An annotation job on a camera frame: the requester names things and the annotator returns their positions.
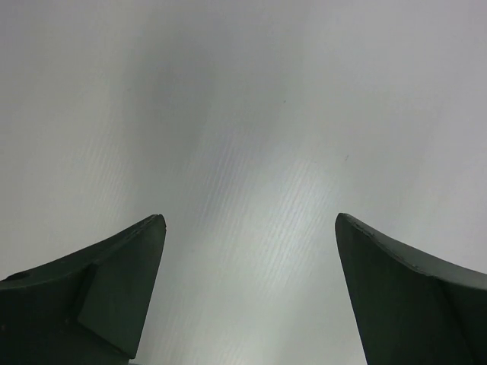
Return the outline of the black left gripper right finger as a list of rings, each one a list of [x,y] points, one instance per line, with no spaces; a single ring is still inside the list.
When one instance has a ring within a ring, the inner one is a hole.
[[[350,214],[336,242],[369,364],[484,364],[486,276],[401,243]]]

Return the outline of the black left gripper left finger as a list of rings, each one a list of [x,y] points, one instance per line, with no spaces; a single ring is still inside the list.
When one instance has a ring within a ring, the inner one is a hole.
[[[1,282],[3,364],[128,364],[141,341],[167,225],[131,227]]]

